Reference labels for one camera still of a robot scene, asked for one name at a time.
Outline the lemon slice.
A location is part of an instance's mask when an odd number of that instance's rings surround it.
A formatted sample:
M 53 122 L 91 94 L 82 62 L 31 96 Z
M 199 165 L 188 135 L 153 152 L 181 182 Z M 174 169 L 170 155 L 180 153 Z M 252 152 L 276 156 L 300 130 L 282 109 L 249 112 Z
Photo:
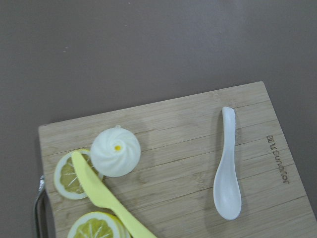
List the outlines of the lemon slice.
M 131 235 L 116 216 L 104 212 L 90 212 L 73 224 L 67 237 L 130 238 Z
M 54 172 L 54 185 L 57 191 L 65 198 L 79 200 L 86 198 L 87 195 L 77 178 L 71 151 L 64 155 L 58 162 Z

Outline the lemon slice lower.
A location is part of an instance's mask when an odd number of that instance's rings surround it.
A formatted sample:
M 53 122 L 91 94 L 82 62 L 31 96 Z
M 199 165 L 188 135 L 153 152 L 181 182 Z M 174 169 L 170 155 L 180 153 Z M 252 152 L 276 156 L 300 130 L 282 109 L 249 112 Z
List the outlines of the lemon slice lower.
M 104 212 L 90 212 L 73 224 L 67 237 L 130 238 L 131 235 L 116 216 Z

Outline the white toy steamed bun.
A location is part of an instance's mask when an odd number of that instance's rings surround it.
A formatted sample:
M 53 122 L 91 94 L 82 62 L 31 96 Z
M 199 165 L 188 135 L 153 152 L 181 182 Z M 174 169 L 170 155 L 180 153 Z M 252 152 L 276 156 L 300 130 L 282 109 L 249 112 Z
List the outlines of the white toy steamed bun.
M 108 177 L 128 174 L 137 166 L 141 157 L 137 137 L 119 125 L 98 134 L 90 151 L 95 169 Z

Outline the lemon slice upper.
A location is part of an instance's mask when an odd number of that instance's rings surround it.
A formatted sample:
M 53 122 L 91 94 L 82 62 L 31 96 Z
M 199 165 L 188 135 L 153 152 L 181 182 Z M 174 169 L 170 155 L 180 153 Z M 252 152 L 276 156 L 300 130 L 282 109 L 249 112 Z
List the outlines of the lemon slice upper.
M 64 155 L 58 162 L 54 172 L 54 185 L 57 191 L 65 198 L 79 200 L 86 198 L 87 195 L 77 178 L 71 151 Z

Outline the bamboo cutting board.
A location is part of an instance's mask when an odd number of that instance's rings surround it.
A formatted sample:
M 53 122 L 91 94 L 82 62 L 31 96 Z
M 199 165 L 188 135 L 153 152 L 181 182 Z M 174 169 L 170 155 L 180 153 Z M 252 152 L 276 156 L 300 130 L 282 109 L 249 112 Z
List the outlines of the bamboo cutting board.
M 223 219 L 213 179 L 223 147 L 223 107 L 236 114 L 235 166 L 242 209 Z M 192 96 L 42 125 L 39 139 L 55 235 L 64 238 L 89 199 L 70 200 L 54 187 L 58 161 L 89 148 L 116 125 L 141 145 L 134 171 L 105 178 L 117 199 L 159 238 L 314 238 L 317 221 L 266 87 L 255 82 Z

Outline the yellow plastic knife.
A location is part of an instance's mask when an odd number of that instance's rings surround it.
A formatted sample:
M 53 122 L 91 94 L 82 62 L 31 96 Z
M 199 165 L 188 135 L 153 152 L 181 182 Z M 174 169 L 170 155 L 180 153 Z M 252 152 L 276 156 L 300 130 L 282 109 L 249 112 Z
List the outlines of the yellow plastic knife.
M 75 151 L 71 155 L 75 173 L 90 201 L 97 207 L 110 209 L 119 218 L 134 238 L 154 238 L 141 222 L 139 222 L 103 184 L 94 173 L 82 154 Z

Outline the white ceramic spoon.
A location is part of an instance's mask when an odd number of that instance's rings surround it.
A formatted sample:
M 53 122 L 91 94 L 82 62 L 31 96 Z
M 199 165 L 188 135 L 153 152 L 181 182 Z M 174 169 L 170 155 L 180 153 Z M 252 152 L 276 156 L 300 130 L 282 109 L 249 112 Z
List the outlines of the white ceramic spoon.
M 235 170 L 235 112 L 222 108 L 223 150 L 213 183 L 213 200 L 219 215 L 226 220 L 236 219 L 242 208 L 241 192 Z

